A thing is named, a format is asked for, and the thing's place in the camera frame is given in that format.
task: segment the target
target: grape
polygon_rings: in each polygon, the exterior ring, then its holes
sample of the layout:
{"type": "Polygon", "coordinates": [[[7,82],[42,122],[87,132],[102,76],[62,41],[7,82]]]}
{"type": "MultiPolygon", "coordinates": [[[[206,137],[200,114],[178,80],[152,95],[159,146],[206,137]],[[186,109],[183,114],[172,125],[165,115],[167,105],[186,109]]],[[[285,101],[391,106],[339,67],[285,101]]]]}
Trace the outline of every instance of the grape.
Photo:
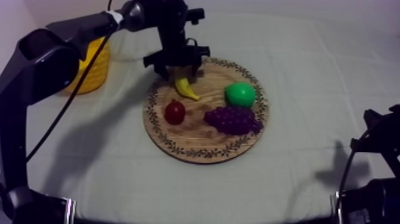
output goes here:
{"type": "Polygon", "coordinates": [[[250,108],[231,105],[206,112],[204,121],[228,135],[247,135],[252,131],[259,133],[264,128],[250,108]]]}

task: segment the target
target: yellow banana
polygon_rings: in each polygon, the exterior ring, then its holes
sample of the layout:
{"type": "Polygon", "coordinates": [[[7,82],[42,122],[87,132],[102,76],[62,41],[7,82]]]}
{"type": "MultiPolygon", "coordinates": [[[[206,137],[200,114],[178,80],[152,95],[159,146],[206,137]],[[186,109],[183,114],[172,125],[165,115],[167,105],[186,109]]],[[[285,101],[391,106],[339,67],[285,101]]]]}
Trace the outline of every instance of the yellow banana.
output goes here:
{"type": "Polygon", "coordinates": [[[194,100],[200,99],[200,97],[193,92],[186,76],[175,76],[175,86],[178,92],[184,97],[189,97],[194,100]]]}

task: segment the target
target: red fruit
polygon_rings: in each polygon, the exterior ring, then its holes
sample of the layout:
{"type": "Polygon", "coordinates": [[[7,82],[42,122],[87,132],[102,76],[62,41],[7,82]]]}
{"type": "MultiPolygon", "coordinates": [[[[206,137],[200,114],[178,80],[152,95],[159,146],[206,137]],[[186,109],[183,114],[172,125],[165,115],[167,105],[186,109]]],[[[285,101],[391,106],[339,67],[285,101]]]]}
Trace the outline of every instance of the red fruit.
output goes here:
{"type": "Polygon", "coordinates": [[[171,125],[180,125],[185,119],[185,106],[173,99],[165,108],[164,118],[171,125]]]}

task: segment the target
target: round wooden board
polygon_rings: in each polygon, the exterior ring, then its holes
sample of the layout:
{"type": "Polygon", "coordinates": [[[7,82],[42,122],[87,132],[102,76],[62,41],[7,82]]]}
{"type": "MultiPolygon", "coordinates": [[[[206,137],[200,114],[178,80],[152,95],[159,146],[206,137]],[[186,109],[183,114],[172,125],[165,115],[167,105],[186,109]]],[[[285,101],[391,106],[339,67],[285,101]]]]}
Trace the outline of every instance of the round wooden board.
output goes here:
{"type": "MultiPolygon", "coordinates": [[[[188,67],[170,71],[177,72],[191,77],[188,67]]],[[[159,78],[153,83],[143,106],[144,124],[151,139],[168,155],[197,164],[221,163],[249,150],[263,130],[259,134],[230,136],[218,133],[203,118],[205,112],[226,105],[224,89],[227,85],[248,82],[256,91],[252,110],[265,128],[269,115],[268,101],[257,79],[240,65],[220,58],[204,58],[195,79],[190,82],[194,93],[201,97],[199,101],[181,97],[175,90],[173,78],[169,82],[159,78]],[[185,120],[177,126],[164,119],[165,107],[172,99],[180,101],[186,108],[185,120]]]]}

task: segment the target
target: yellow container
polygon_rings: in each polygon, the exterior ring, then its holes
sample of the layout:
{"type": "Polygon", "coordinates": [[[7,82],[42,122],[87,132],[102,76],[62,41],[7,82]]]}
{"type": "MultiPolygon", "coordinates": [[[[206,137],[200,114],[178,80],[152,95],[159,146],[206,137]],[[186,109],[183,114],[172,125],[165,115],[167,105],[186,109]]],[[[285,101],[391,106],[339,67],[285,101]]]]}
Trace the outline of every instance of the yellow container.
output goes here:
{"type": "MultiPolygon", "coordinates": [[[[95,55],[97,49],[99,48],[101,42],[104,38],[97,39],[89,44],[89,48],[87,49],[86,60],[79,61],[79,71],[78,75],[74,79],[74,81],[66,87],[66,91],[73,92],[76,85],[78,84],[80,78],[83,75],[83,72],[88,67],[89,62],[95,55]]],[[[78,90],[78,94],[85,94],[99,88],[107,78],[108,73],[108,61],[110,59],[110,45],[106,43],[104,49],[100,52],[97,57],[95,63],[90,69],[89,73],[86,76],[85,81],[83,81],[82,86],[78,90]]]]}

